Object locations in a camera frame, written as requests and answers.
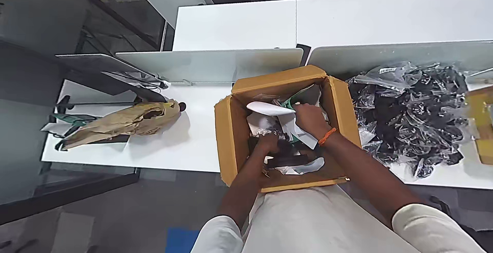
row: hand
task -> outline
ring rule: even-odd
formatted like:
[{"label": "hand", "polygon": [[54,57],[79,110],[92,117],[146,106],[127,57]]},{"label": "hand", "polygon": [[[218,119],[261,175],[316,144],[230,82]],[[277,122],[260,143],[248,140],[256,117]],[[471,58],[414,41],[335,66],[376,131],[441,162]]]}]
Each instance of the hand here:
[{"label": "hand", "polygon": [[276,134],[260,135],[255,148],[263,150],[266,154],[269,152],[277,153],[279,151],[278,140],[279,136]]},{"label": "hand", "polygon": [[322,109],[315,105],[293,105],[296,111],[296,124],[317,140],[322,139],[332,129],[325,121]]}]

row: white sleeve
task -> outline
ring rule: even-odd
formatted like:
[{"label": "white sleeve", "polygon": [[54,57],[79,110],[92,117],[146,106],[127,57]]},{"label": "white sleeve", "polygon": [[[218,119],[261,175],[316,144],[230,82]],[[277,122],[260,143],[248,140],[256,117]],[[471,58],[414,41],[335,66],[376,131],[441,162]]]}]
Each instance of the white sleeve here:
[{"label": "white sleeve", "polygon": [[228,216],[218,216],[207,221],[190,253],[240,253],[243,241],[240,229]]},{"label": "white sleeve", "polygon": [[392,227],[421,253],[486,253],[452,218],[430,206],[402,207],[394,214]]}]

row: orange thread bracelet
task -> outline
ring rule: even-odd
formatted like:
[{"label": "orange thread bracelet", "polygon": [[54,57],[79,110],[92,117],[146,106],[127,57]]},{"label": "orange thread bracelet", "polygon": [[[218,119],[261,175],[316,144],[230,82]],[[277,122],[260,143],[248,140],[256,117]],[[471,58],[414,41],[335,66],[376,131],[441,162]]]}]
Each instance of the orange thread bracelet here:
[{"label": "orange thread bracelet", "polygon": [[330,130],[327,132],[327,134],[325,134],[325,136],[324,136],[321,140],[319,140],[319,141],[318,141],[318,145],[322,145],[322,144],[324,144],[324,143],[325,143],[325,141],[327,140],[327,138],[328,138],[330,135],[332,135],[332,133],[334,133],[336,130],[337,130],[337,128],[332,128],[332,129],[330,129]]}]

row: white shirt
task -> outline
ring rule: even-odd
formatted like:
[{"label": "white shirt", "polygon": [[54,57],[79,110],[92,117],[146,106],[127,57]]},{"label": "white shirt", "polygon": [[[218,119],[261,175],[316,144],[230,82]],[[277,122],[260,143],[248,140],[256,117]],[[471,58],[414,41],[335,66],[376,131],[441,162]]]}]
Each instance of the white shirt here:
[{"label": "white shirt", "polygon": [[485,253],[453,219],[429,206],[402,207],[392,227],[337,185],[285,190],[259,194],[243,237],[230,217],[209,220],[191,253]]}]

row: open cardboard box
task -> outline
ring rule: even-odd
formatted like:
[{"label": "open cardboard box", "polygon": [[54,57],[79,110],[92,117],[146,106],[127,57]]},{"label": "open cardboard box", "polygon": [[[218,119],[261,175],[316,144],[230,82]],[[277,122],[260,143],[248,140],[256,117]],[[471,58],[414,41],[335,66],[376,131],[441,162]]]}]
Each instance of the open cardboard box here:
[{"label": "open cardboard box", "polygon": [[[327,112],[330,125],[338,128],[343,136],[361,147],[353,103],[344,81],[328,76],[324,70],[313,65],[239,79],[233,86],[231,95],[214,107],[221,178],[228,186],[250,155],[247,116],[251,111],[245,106],[255,101],[253,98],[256,95],[291,96],[314,83],[322,87],[320,104]],[[269,171],[269,178],[261,192],[345,182],[344,172],[334,159],[329,155],[325,155],[324,159],[325,164],[320,170],[303,175],[283,175],[277,170]]]}]

